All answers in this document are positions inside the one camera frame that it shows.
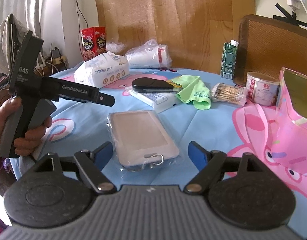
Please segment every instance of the cartoon eye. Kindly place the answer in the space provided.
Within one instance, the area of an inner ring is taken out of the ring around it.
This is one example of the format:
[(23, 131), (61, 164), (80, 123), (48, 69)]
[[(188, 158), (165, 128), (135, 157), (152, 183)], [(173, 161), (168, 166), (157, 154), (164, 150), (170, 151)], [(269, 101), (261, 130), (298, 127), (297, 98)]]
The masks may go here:
[(269, 150), (265, 150), (265, 157), (266, 160), (269, 161), (270, 163), (276, 163)]
[(293, 171), (293, 170), (288, 169), (288, 168), (286, 168), (286, 172), (287, 172), (288, 176), (291, 179), (293, 179), (294, 181), (296, 181), (296, 182), (300, 182), (301, 181), (301, 175), (298, 172)]

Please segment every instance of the pink gift bag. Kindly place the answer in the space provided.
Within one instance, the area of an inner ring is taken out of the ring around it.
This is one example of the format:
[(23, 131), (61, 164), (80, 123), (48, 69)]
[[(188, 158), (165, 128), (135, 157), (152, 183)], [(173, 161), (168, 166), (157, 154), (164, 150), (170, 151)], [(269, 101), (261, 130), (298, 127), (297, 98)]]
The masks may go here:
[(272, 158), (307, 176), (307, 76), (282, 68), (276, 104)]

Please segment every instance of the red packaging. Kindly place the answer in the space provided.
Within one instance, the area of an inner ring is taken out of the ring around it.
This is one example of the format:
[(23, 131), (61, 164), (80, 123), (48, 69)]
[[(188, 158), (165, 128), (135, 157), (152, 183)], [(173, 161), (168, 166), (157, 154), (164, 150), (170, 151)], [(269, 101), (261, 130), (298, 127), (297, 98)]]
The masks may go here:
[(81, 30), (83, 60), (88, 61), (95, 56), (107, 52), (106, 28), (90, 27)]

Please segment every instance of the plastic-wrapped item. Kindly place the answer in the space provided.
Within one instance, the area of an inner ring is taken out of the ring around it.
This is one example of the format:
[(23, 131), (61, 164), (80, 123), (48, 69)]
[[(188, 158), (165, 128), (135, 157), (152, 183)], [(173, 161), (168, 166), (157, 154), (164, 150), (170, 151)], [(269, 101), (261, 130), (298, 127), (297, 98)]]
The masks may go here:
[(129, 64), (124, 56), (111, 52), (85, 61), (74, 73), (76, 83), (102, 88), (129, 75)]
[(114, 160), (122, 171), (166, 166), (180, 158), (179, 148), (152, 110), (111, 113), (108, 126)]
[(172, 59), (168, 53), (168, 46), (157, 44), (152, 39), (144, 45), (132, 48), (125, 55), (130, 68), (169, 68), (172, 65)]
[(212, 101), (222, 101), (244, 106), (247, 100), (248, 90), (245, 87), (237, 87), (218, 83), (212, 88)]

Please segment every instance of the white phone case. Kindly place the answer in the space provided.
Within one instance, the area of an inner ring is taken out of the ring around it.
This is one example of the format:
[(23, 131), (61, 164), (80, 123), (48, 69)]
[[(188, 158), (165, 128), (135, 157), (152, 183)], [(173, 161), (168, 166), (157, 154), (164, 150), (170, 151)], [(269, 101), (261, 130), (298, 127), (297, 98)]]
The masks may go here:
[(179, 149), (154, 111), (130, 111), (109, 115), (111, 136), (121, 165), (131, 167), (175, 158)]

